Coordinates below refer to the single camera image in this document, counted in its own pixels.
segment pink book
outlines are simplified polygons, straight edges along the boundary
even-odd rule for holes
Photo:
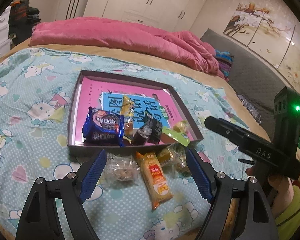
[[[75,127],[75,144],[84,142],[82,127],[89,107],[103,109],[120,114],[123,95],[129,95],[135,102],[133,128],[136,131],[143,126],[145,110],[148,110],[163,126],[173,127],[182,117],[166,89],[150,89],[138,86],[123,85],[91,80],[84,77],[79,96]]]

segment yellow sleeve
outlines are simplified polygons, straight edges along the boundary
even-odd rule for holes
[[[292,216],[295,212],[298,211],[300,208],[300,189],[297,186],[293,186],[293,192],[294,196],[290,203],[290,205],[287,207],[287,209],[275,219],[276,225],[279,225],[283,221],[285,221],[287,218]],[[278,227],[278,234],[280,240],[289,240],[297,228],[300,226],[300,212],[295,215],[292,219],[284,223],[283,225]]]

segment hello kitty bedsheet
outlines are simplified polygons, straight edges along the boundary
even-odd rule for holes
[[[245,179],[243,154],[204,127],[207,116],[222,117],[248,128],[214,89],[177,73],[113,58],[50,49],[23,49],[0,64],[0,224],[13,235],[27,195],[37,177],[60,179],[77,171],[81,159],[69,158],[66,146],[69,103],[80,70],[136,76],[170,84],[196,120],[203,141],[197,151],[216,170]],[[105,188],[101,176],[84,204],[100,240],[170,240],[200,226],[210,205],[191,175],[166,174],[174,197],[154,212],[147,189],[139,185]],[[72,239],[61,200],[58,214],[66,239]]]

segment blue gripper pad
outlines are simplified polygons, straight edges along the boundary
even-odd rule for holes
[[[106,166],[107,154],[105,150],[102,150],[94,163],[90,167],[87,175],[82,180],[81,193],[79,199],[83,203],[86,199],[92,196],[92,193],[97,185],[97,182],[101,176],[101,173]]]
[[[191,150],[187,151],[186,162],[201,197],[206,199],[208,203],[211,203],[214,196],[211,193],[210,180],[207,178]]]

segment blue snack wrapper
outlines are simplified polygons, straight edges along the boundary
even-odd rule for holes
[[[89,107],[82,134],[86,142],[123,147],[123,127],[123,115]]]

